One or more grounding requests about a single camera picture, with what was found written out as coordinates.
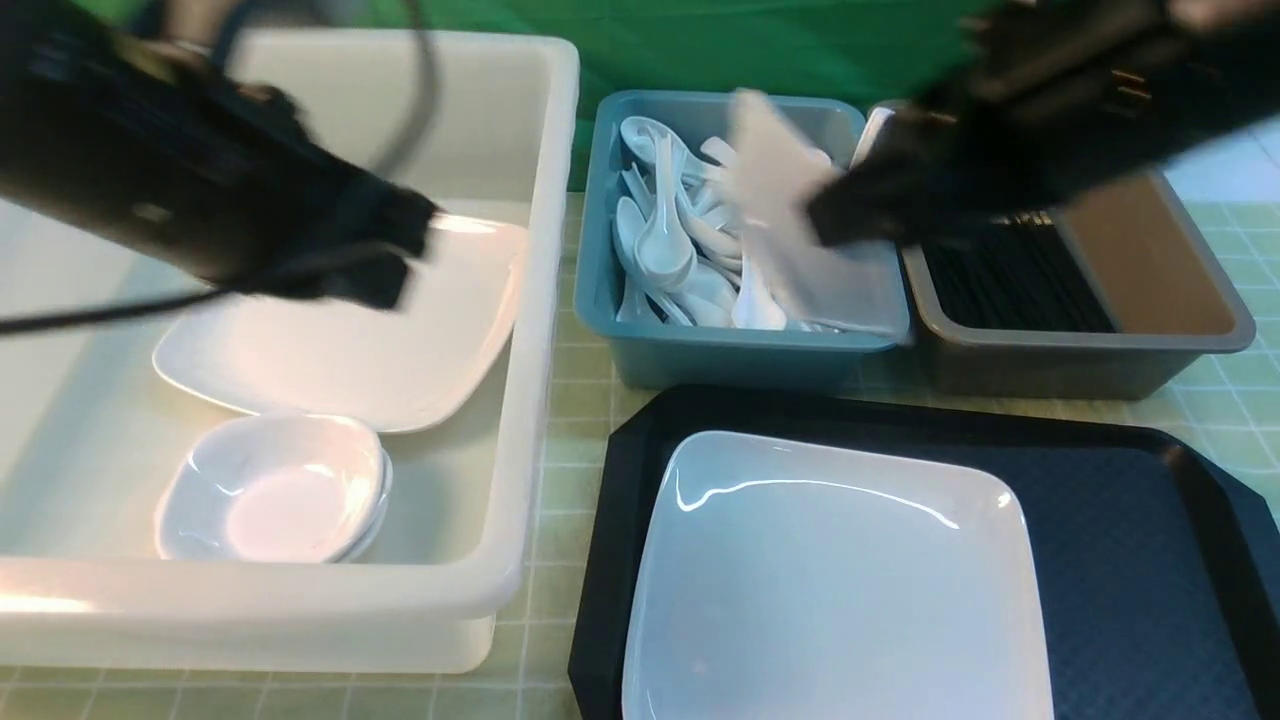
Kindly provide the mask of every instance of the blue plastic bin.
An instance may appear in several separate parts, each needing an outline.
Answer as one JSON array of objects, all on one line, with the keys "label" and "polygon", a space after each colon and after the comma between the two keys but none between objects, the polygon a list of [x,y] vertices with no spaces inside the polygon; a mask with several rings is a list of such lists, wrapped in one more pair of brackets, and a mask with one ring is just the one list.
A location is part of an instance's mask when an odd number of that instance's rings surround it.
[{"label": "blue plastic bin", "polygon": [[[849,165],[865,120],[833,100],[771,97],[841,167]],[[622,301],[622,268],[613,252],[613,215],[626,190],[620,173],[632,158],[618,126],[645,115],[669,126],[691,149],[708,137],[728,138],[732,96],[710,92],[627,91],[605,97],[595,119],[575,310],[609,343],[618,375],[631,387],[662,389],[684,383],[835,392],[849,384],[859,357],[895,343],[863,333],[804,333],[643,325],[614,319]],[[886,282],[902,282],[897,264]]]}]

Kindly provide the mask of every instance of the gray plastic bin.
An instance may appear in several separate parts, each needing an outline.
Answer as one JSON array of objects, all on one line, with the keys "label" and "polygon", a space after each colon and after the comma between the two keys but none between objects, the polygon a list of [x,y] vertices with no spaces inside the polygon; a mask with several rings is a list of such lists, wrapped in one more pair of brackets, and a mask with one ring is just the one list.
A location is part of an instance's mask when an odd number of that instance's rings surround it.
[{"label": "gray plastic bin", "polygon": [[957,395],[1140,400],[1206,354],[1244,350],[1253,316],[1161,173],[1057,214],[1117,333],[987,331],[943,314],[920,250],[902,256],[933,384]]},{"label": "gray plastic bin", "polygon": [[[589,329],[608,341],[620,378],[632,387],[709,383],[837,391],[856,373],[860,356],[895,343],[863,333],[684,328],[614,320],[623,275],[613,252],[613,214],[625,192],[620,173],[631,164],[618,124],[630,115],[650,117],[696,150],[708,137],[727,138],[731,100],[727,94],[627,91],[600,104],[582,213],[575,310]],[[864,126],[858,110],[832,100],[771,100],[837,165],[849,164]],[[886,282],[902,282],[896,261],[884,272]]]}]

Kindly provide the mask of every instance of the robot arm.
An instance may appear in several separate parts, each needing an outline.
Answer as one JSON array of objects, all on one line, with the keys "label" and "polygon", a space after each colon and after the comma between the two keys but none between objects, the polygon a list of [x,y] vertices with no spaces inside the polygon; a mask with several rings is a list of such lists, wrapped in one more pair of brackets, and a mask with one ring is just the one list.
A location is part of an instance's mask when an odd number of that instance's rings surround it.
[{"label": "robot arm", "polygon": [[1010,3],[977,59],[818,193],[822,242],[920,242],[1041,210],[1280,111],[1280,0]]},{"label": "robot arm", "polygon": [[143,40],[72,0],[0,0],[0,195],[215,287],[394,307],[435,206],[326,152],[284,94],[210,61],[241,0],[166,1]]}]

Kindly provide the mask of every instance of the black tray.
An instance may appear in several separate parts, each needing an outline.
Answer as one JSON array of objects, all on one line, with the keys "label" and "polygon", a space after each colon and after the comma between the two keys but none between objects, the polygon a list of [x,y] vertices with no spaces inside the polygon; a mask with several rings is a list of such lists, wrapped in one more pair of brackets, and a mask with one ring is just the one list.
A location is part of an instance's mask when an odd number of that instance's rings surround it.
[{"label": "black tray", "polygon": [[1280,720],[1280,533],[1257,493],[1176,438],[709,387],[662,393],[609,439],[568,666],[584,720],[622,717],[658,486],[676,446],[710,429],[969,465],[1010,484],[1056,720]]}]

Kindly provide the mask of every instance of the white bowl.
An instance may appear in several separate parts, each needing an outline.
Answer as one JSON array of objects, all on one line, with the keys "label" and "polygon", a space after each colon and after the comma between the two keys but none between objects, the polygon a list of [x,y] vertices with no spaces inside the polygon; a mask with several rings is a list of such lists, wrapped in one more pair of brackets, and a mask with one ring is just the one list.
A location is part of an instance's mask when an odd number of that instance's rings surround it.
[{"label": "white bowl", "polygon": [[332,562],[374,521],[389,462],[349,418],[271,414],[206,434],[156,509],[166,560]]},{"label": "white bowl", "polygon": [[334,562],[360,562],[369,548],[378,539],[378,533],[383,529],[383,521],[387,520],[387,503],[389,502],[389,496],[392,493],[392,484],[394,482],[394,470],[392,469],[392,459],[383,454],[383,460],[387,464],[387,474],[383,475],[383,496],[378,498],[378,507],[374,510],[374,516],[369,523],[369,529],[365,534],[360,536],[346,552],[343,552]]}]

